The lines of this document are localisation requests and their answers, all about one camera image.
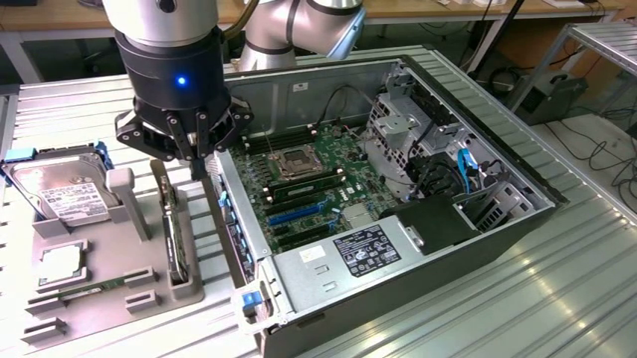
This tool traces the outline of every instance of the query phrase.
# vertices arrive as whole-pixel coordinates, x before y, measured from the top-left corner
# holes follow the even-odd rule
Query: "pcie slot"
[[[301,231],[300,233],[293,233],[277,239],[277,243],[280,246],[293,245],[299,242],[313,241],[319,235],[329,232],[331,223],[320,224],[316,227],[312,227],[308,230]]]
[[[267,220],[267,224],[269,226],[283,224],[285,222],[291,222],[292,220],[304,218],[305,216],[317,214],[321,212],[323,207],[325,206],[327,199],[317,204],[313,204],[308,207],[304,207],[303,209],[297,209],[292,211],[291,213],[275,216]]]
[[[285,201],[284,203],[280,203],[277,205],[272,205],[264,210],[264,212],[267,216],[275,215],[277,213],[281,213],[283,211],[292,210],[296,207],[303,207],[305,205],[313,204],[315,202],[316,202],[316,197],[307,196],[292,201]]]

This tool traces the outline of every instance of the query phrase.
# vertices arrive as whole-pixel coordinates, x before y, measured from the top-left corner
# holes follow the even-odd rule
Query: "hard drive label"
[[[400,259],[396,249],[384,235],[380,225],[367,227],[333,240],[347,269],[360,277]]]
[[[106,212],[106,205],[93,183],[41,190],[40,197],[62,221],[84,219]]]

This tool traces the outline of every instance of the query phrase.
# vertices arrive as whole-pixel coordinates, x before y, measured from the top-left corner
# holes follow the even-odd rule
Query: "black cable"
[[[447,34],[438,34],[435,33],[434,31],[428,30],[424,26],[422,26],[422,24],[416,24],[426,32],[428,32],[431,35],[434,36],[438,36],[438,37],[442,37],[443,40],[447,39],[447,36],[451,36],[451,35],[455,35],[456,33],[459,33],[460,31],[464,30],[464,28],[467,28],[468,26],[468,22],[458,29],[455,29],[454,31],[448,32]]]
[[[428,26],[430,28],[443,28],[447,23],[448,23],[448,22],[443,22],[439,26],[434,26],[434,25],[427,24],[427,23],[423,23],[423,25]]]
[[[593,65],[590,66],[590,69],[587,69],[587,71],[586,71],[586,73],[583,74],[582,77],[586,77],[586,76],[587,76],[587,74],[590,73],[590,71],[595,68],[597,63],[599,62],[599,60],[601,60],[601,56],[598,56],[595,62],[593,62]]]
[[[495,159],[492,162],[490,162],[486,167],[490,168],[495,164],[499,164],[499,172],[504,172],[504,165],[502,164],[502,161],[499,159]]]
[[[583,5],[586,5],[586,7],[588,8],[590,10],[590,16],[594,16],[595,15],[595,10],[593,9],[593,6],[590,6],[587,3],[582,2]]]
[[[556,135],[556,133],[554,132],[554,130],[551,129],[551,127],[544,124],[544,126],[547,127],[548,131],[551,132],[551,134],[555,136],[556,140],[559,141],[559,143],[562,144],[562,146],[564,147],[566,151],[572,155],[574,158],[576,158],[578,160],[586,160],[587,161],[587,166],[590,168],[590,170],[593,171],[601,171],[601,170],[606,170],[609,168],[613,168],[621,164],[625,164],[623,167],[621,168],[619,172],[617,173],[617,175],[614,176],[613,180],[611,180],[611,186],[614,188],[617,188],[617,192],[618,192],[618,196],[619,196],[619,200],[622,201],[623,205],[626,205],[626,207],[633,211],[633,212],[637,212],[635,209],[630,206],[630,204],[626,202],[625,200],[625,197],[623,197],[623,194],[621,192],[622,190],[622,187],[625,184],[627,184],[627,191],[631,195],[633,198],[637,199],[637,194],[634,193],[633,189],[631,189],[631,183],[634,183],[637,181],[637,169],[635,169],[635,163],[637,163],[637,152],[635,152],[635,156],[630,159],[622,159],[621,157],[618,157],[614,153],[611,153],[606,148],[606,142],[602,141],[602,142],[597,142],[590,136],[582,134],[580,132],[572,130],[562,121],[558,121],[564,127],[566,129],[568,129],[572,133],[580,135],[583,138],[586,138],[587,140],[590,140],[591,142],[595,143],[595,147],[590,153],[590,155],[587,157],[580,157],[580,156],[576,156],[571,149],[567,147],[567,145],[564,144],[564,142],[560,140],[559,136]],[[593,167],[591,165],[591,159],[595,155],[598,155],[601,153],[601,151],[606,151],[614,158],[617,158],[619,160],[619,162],[611,164],[610,166],[605,166],[602,168],[595,168]],[[619,181],[617,181],[619,179],[619,176],[621,174],[626,171],[626,169],[631,167],[631,177],[627,178],[627,179],[622,179]]]
[[[492,2],[492,0],[488,0],[488,4],[486,5],[486,9],[484,9],[484,12],[482,13],[482,18],[480,18],[479,22],[484,21],[486,15],[488,14],[488,9],[490,9],[490,3],[491,2]],[[482,38],[484,36],[486,36],[486,29],[482,32]],[[462,60],[464,59],[464,54],[467,54],[470,44],[471,44],[471,36],[468,36],[467,44],[464,45],[464,49],[462,51],[462,54],[459,55],[458,67],[462,67],[462,65],[463,65]]]
[[[451,173],[451,176],[454,177],[454,181],[456,182],[456,184],[460,187],[464,187],[463,180],[462,180],[462,177],[459,176],[459,173],[451,168],[448,164],[446,164],[444,162],[434,162],[431,163],[431,165],[443,167]]]
[[[428,121],[427,127],[424,128],[424,131],[422,132],[420,136],[418,137],[416,140],[414,140],[414,143],[411,143],[411,147],[408,148],[407,151],[407,162],[408,159],[411,158],[411,152],[412,150],[418,147],[418,144],[422,142],[422,139],[427,136],[428,132],[431,132],[431,129],[434,128],[434,121]]]
[[[570,57],[572,57],[578,53],[579,53],[579,51],[575,51],[571,54],[567,54],[566,57],[563,57],[559,60],[555,60],[551,63],[548,63],[548,66],[556,65],[558,63],[564,62]],[[494,69],[494,71],[488,75],[488,79],[486,80],[486,88],[488,89],[488,92],[498,97],[503,97],[503,96],[508,95],[511,89],[499,90],[499,89],[495,88],[496,77],[499,75],[503,75],[503,74],[510,75],[511,82],[512,82],[511,84],[514,85],[518,82],[519,78],[522,77],[522,74],[519,72],[524,71],[524,70],[528,70],[528,69],[534,69],[534,68],[535,68],[535,66],[532,66],[532,67],[507,66],[507,67],[499,67],[499,68]]]
[[[329,98],[327,99],[327,103],[325,103],[325,106],[324,108],[321,109],[321,112],[320,112],[320,117],[317,118],[316,122],[315,122],[315,129],[319,129],[319,125],[321,124],[321,121],[325,119],[325,115],[327,115],[327,109],[329,107],[329,103],[331,103],[331,100],[333,99],[333,96],[336,95],[336,93],[343,90],[343,89],[351,89],[353,91],[356,91],[356,93],[365,99],[365,101],[371,104],[371,107],[375,107],[376,108],[376,105],[373,104],[372,102],[372,99],[365,95],[365,93],[357,89],[356,87],[353,87],[352,85],[349,84],[343,84],[341,86],[336,87],[336,89],[333,90],[333,92],[329,94]]]
[[[603,4],[601,3],[599,0],[597,0],[597,4],[599,5],[601,9],[602,9],[602,14],[601,16],[605,17],[606,16],[606,7],[603,6]]]

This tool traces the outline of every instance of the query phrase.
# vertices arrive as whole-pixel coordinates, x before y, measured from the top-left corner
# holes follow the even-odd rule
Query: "robotic arm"
[[[276,51],[283,44],[287,59],[277,65],[288,65],[293,63],[293,41],[319,53],[344,57],[361,29],[360,1],[260,0],[248,33],[276,19],[272,29],[287,35],[264,32],[267,42],[248,35],[245,52],[255,54],[249,44],[261,43]],[[243,27],[256,5],[257,0],[248,2],[247,16],[231,27],[232,33]],[[114,120],[116,138],[160,160],[189,162],[192,179],[200,180],[207,176],[204,158],[228,148],[253,118],[248,103],[232,98],[224,87],[224,33],[216,26],[216,2],[104,0],[104,10],[134,91],[133,110]]]

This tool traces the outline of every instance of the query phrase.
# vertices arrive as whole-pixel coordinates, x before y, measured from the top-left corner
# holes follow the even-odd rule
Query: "metal table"
[[[305,352],[303,357],[598,357],[637,354],[637,230],[634,214],[579,174],[508,110],[435,51],[420,47],[360,51],[352,58],[408,54],[570,200],[570,205],[490,265]],[[300,63],[323,61],[317,57]],[[112,136],[114,113],[130,106],[125,76],[22,86],[13,147],[70,145],[98,137],[117,166],[134,170],[144,195],[154,190],[146,157]],[[168,163],[189,191],[205,299],[56,346],[34,356],[252,357],[251,336],[236,330],[232,284],[197,183]],[[0,355],[24,351],[16,340],[21,260],[29,246],[28,207],[4,190],[0,237]]]
[[[562,45],[568,38],[578,41],[586,48],[619,66],[633,76],[637,76],[637,25],[627,22],[567,24],[546,52],[539,65],[536,65],[528,78],[514,90],[506,106],[515,111],[528,91],[546,70],[550,61],[562,50]]]

